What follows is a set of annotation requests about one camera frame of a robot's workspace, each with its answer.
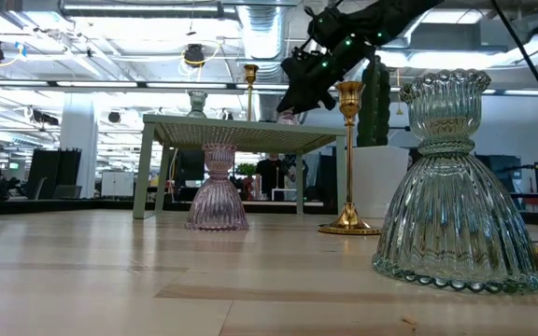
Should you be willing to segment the black office partition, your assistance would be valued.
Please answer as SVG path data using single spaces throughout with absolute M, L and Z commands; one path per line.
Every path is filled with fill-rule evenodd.
M 35 149 L 26 183 L 26 195 L 32 200 L 77 199 L 79 149 Z

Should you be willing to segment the silver ventilation duct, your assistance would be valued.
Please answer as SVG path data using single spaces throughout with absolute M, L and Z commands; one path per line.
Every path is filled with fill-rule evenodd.
M 237 13 L 242 23 L 246 59 L 259 66 L 257 79 L 281 82 L 284 79 L 280 64 L 286 50 L 287 10 L 284 7 L 241 6 Z

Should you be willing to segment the white storage cabinet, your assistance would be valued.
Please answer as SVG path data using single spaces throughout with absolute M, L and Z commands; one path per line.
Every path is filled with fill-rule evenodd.
M 122 198 L 134 196 L 135 176 L 132 172 L 102 172 L 101 196 Z

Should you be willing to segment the gold metal candlestick holder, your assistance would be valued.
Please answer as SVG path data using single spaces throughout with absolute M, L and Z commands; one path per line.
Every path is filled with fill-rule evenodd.
M 245 80 L 248 84 L 248 110 L 247 110 L 247 121 L 252 121 L 252 90 L 253 84 L 257 78 L 257 72 L 259 66 L 256 64 L 246 64 L 245 69 Z
M 364 84 L 360 81 L 345 81 L 336 85 L 339 97 L 339 109 L 344 117 L 347 132 L 347 181 L 346 181 L 346 201 L 339 217 L 331 224 L 318 226 L 318 231 L 329 234 L 341 235 L 378 235 L 380 229 L 371 227 L 364 222 L 359 215 L 353 202 L 352 184 L 352 131 L 355 126 L 355 117 L 361 107 L 361 94 Z

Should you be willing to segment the white hexagonal plant pot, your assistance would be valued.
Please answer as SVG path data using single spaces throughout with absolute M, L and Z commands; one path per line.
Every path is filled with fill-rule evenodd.
M 408 169 L 409 150 L 393 146 L 352 148 L 352 202 L 362 218 L 383 219 Z

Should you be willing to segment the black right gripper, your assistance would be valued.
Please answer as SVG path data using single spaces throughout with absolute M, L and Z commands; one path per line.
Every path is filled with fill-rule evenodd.
M 336 100 L 330 94 L 331 86 L 342 80 L 357 63 L 374 55 L 375 47 L 364 39 L 343 39 L 326 53 L 295 49 L 281 63 L 290 86 L 276 111 L 306 112 L 315 109 L 315 94 L 306 87 L 317 87 L 319 100 L 326 109 L 333 110 Z

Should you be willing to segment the black machine stand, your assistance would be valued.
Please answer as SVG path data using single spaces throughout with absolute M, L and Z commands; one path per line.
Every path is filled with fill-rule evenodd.
M 519 210 L 526 210 L 528 205 L 538 206 L 538 161 L 522 164 L 521 158 L 507 155 L 476 155 L 502 182 Z M 523 171 L 533 171 L 530 188 L 523 191 L 520 183 Z

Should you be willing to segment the green perforated metal shelf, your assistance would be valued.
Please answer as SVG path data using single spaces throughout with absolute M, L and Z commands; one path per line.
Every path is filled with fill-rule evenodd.
M 200 119 L 146 114 L 139 154 L 133 218 L 144 219 L 149 186 L 149 168 L 154 141 L 163 147 L 161 185 L 157 191 L 157 214 L 163 211 L 163 191 L 169 168 L 170 148 L 199 149 L 207 143 L 234 145 L 241 152 L 294 154 L 297 175 L 303 173 L 303 155 L 331 143 L 336 145 L 336 201 L 344 208 L 347 195 L 347 133 L 343 129 L 287 125 L 242 120 Z

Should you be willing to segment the long ceiling light strip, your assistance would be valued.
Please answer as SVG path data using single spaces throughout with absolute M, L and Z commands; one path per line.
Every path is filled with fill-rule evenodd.
M 0 79 L 0 87 L 91 88 L 91 89 L 203 89 L 243 90 L 247 84 L 217 82 L 145 82 L 145 81 L 43 81 Z

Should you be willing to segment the tall green cactus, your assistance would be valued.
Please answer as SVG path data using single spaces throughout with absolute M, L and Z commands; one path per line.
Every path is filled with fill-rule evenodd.
M 358 113 L 357 146 L 377 147 L 388 144 L 391 85 L 389 71 L 376 55 L 362 73 L 364 90 Z

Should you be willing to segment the person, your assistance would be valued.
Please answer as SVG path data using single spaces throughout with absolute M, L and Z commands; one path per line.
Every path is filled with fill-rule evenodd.
M 261 192 L 269 201 L 285 201 L 287 181 L 296 182 L 295 156 L 270 153 L 267 159 L 257 163 L 256 174 L 261 177 Z

